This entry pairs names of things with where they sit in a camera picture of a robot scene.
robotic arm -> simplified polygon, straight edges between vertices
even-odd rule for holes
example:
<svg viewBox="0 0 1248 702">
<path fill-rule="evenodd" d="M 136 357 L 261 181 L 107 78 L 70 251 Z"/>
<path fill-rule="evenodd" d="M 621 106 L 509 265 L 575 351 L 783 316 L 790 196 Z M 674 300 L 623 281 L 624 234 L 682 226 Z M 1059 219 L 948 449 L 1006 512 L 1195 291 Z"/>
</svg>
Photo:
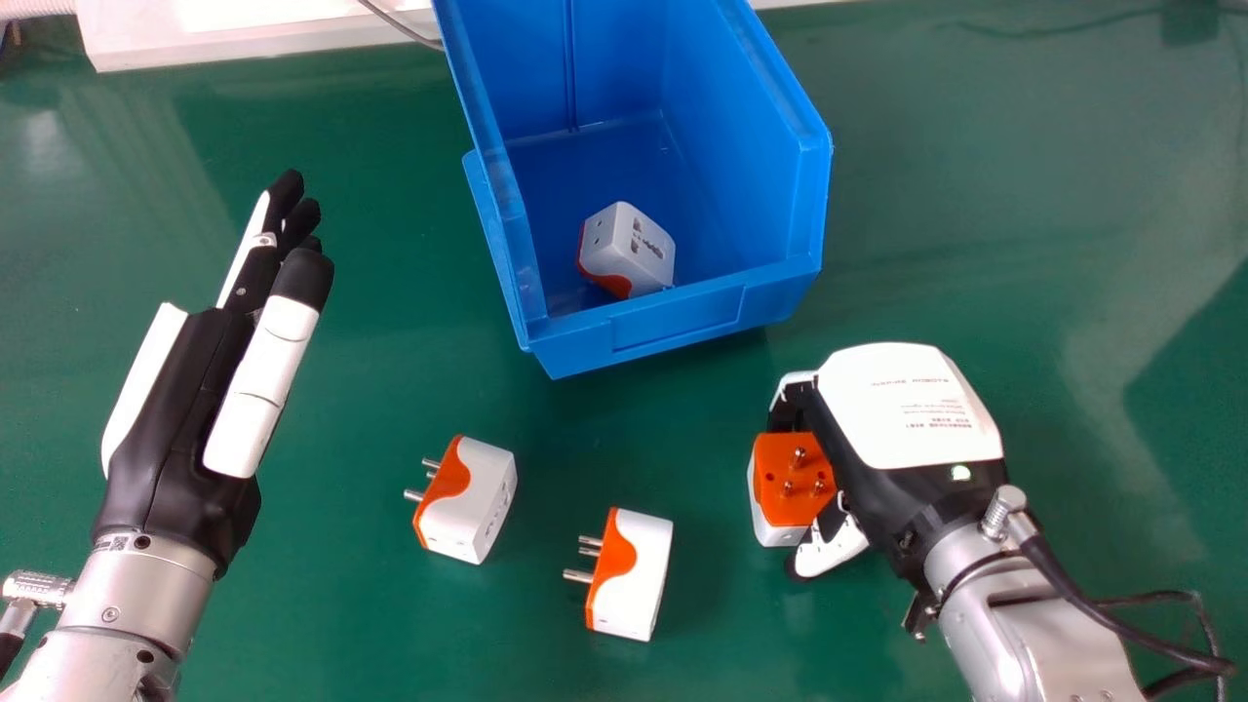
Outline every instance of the robotic arm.
<svg viewBox="0 0 1248 702">
<path fill-rule="evenodd" d="M 1134 600 L 1199 606 L 1194 595 L 1098 603 L 1078 590 L 1008 482 L 996 423 L 940 350 L 872 344 L 789 373 L 768 431 L 812 432 L 840 488 L 790 555 L 790 575 L 809 580 L 882 551 L 916 592 L 905 628 L 924 641 L 938 625 L 975 700 L 1142 702 L 1213 677 L 1224 695 L 1234 666 L 1212 630 L 1211 653 L 1201 653 L 1108 611 Z M 1123 641 L 1187 667 L 1142 690 Z"/>
<path fill-rule="evenodd" d="M 0 702 L 171 702 L 212 592 L 260 512 L 255 473 L 329 295 L 321 211 L 287 171 L 260 197 L 215 307 L 161 305 L 104 432 L 104 505 L 76 581 L 16 571 L 0 677 L 39 610 L 61 612 Z"/>
</svg>

power adapter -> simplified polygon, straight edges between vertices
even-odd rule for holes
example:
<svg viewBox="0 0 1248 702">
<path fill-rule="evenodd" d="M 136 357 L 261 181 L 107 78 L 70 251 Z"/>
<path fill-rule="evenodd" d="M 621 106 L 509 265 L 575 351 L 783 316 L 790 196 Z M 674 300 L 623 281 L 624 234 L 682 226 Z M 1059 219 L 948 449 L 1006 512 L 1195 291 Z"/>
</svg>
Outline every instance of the power adapter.
<svg viewBox="0 0 1248 702">
<path fill-rule="evenodd" d="M 479 566 L 515 495 L 515 456 L 483 441 L 457 436 L 442 461 L 422 458 L 428 472 L 424 492 L 404 490 L 418 502 L 412 516 L 416 538 L 427 551 Z"/>
<path fill-rule="evenodd" d="M 578 538 L 578 552 L 598 561 L 594 572 L 564 570 L 563 577 L 589 586 L 585 628 L 650 641 L 668 578 L 671 528 L 670 520 L 612 507 L 602 538 Z"/>
<path fill-rule="evenodd" d="M 754 537 L 766 547 L 796 546 L 836 495 L 832 467 L 810 432 L 760 433 L 745 481 Z"/>
<path fill-rule="evenodd" d="M 671 287 L 675 262 L 676 242 L 628 202 L 617 202 L 580 226 L 580 275 L 620 300 Z"/>
</svg>

